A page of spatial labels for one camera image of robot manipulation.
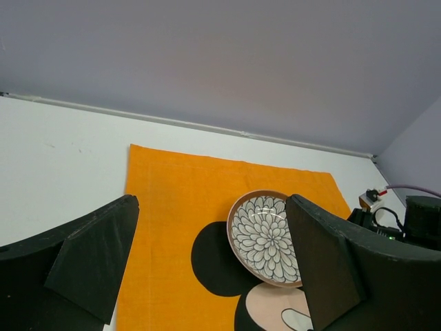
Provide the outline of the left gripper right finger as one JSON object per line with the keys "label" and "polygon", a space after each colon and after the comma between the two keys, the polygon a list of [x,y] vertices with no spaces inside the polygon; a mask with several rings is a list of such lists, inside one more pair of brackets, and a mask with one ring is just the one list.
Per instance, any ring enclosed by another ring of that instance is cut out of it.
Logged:
{"label": "left gripper right finger", "polygon": [[315,330],[439,330],[440,253],[388,239],[295,194],[291,240]]}

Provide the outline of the orange Mickey Mouse placemat cloth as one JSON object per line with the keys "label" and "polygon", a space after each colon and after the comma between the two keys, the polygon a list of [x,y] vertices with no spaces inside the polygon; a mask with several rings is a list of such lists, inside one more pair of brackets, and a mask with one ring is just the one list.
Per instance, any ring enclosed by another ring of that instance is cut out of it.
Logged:
{"label": "orange Mickey Mouse placemat cloth", "polygon": [[226,220],[255,190],[301,194],[339,217],[350,210],[324,172],[131,146],[126,191],[139,221],[119,293],[118,330],[256,330],[245,309],[259,284],[235,257]]}

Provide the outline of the floral patterned plate copper rim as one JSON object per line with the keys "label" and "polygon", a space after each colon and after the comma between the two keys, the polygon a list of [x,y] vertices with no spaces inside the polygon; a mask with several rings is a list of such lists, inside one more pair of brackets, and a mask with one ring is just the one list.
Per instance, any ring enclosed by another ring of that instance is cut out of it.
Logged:
{"label": "floral patterned plate copper rim", "polygon": [[302,285],[291,240],[287,195],[255,190],[241,196],[227,218],[227,238],[239,262],[261,281],[284,288]]}

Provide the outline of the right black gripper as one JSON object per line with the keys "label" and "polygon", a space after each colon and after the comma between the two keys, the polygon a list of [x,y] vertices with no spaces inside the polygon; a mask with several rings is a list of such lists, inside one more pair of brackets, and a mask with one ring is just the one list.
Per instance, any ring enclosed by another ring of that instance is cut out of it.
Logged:
{"label": "right black gripper", "polygon": [[420,247],[440,246],[440,199],[426,196],[408,196],[406,212],[401,222],[398,214],[390,208],[380,207],[378,211],[392,214],[396,227],[380,225],[377,212],[356,208],[348,221],[391,240]]}

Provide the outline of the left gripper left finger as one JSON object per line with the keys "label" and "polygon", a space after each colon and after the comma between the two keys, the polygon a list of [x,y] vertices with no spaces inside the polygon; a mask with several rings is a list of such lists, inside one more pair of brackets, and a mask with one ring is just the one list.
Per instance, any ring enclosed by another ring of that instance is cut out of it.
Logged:
{"label": "left gripper left finger", "polygon": [[135,196],[1,247],[2,330],[110,324],[139,217]]}

